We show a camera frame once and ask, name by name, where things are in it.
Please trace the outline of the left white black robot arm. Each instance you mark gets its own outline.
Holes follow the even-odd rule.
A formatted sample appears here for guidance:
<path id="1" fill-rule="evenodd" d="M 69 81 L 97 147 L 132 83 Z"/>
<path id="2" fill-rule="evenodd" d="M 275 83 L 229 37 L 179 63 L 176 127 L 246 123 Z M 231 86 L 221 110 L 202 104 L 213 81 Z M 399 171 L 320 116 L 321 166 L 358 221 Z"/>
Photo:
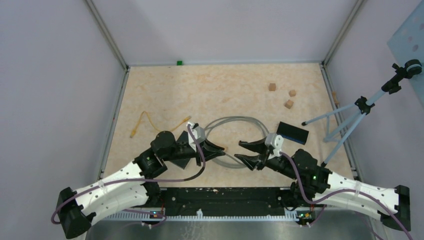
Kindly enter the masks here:
<path id="1" fill-rule="evenodd" d="M 225 155 L 225 149 L 207 140 L 200 127 L 189 128 L 182 137 L 178 141 L 172 132 L 161 131 L 150 148 L 115 173 L 76 190 L 63 189 L 51 222 L 61 225 L 66 239 L 77 238 L 112 214 L 145 204 L 156 206 L 161 198 L 158 177 L 168 169 L 166 161 L 195 158 L 201 167 L 193 176 L 175 179 L 179 183 L 198 178 L 208 160 Z"/>

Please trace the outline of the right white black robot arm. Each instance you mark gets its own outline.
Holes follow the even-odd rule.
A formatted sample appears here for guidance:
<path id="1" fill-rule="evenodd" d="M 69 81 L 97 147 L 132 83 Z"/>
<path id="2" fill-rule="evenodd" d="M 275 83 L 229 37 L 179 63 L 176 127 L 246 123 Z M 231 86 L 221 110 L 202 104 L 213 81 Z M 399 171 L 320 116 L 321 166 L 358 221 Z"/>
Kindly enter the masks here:
<path id="1" fill-rule="evenodd" d="M 236 154 L 250 170 L 269 168 L 294 182 L 290 191 L 299 206 L 330 205 L 362 213 L 398 231 L 411 231 L 410 189 L 385 188 L 342 176 L 318 165 L 309 152 L 298 149 L 292 156 L 282 151 L 284 139 L 271 134 L 261 140 L 239 141 L 255 156 Z"/>

